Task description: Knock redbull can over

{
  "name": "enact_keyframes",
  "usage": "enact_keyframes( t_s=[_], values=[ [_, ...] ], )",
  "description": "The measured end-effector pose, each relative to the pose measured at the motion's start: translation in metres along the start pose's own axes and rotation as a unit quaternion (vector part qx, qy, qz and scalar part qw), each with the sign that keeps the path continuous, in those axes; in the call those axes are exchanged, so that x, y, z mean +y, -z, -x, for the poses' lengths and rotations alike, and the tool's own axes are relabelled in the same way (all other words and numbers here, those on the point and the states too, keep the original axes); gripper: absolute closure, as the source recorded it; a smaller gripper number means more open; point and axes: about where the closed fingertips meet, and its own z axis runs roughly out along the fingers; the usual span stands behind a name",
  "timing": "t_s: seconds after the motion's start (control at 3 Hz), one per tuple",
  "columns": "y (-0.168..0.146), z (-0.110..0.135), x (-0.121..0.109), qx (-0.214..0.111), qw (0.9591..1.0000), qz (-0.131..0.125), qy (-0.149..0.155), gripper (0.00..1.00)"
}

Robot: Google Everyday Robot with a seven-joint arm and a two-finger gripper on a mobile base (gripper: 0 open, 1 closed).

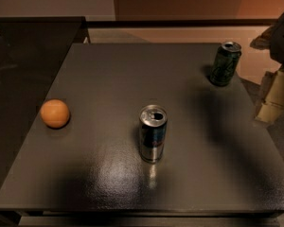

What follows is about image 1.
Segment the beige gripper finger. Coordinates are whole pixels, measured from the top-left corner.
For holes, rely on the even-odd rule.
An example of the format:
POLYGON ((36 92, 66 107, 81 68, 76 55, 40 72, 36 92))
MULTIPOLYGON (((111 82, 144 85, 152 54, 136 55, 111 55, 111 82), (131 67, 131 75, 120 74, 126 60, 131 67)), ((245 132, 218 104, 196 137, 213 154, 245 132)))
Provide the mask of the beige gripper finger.
POLYGON ((274 123, 284 113, 284 68, 266 72, 260 84, 255 119, 274 123))

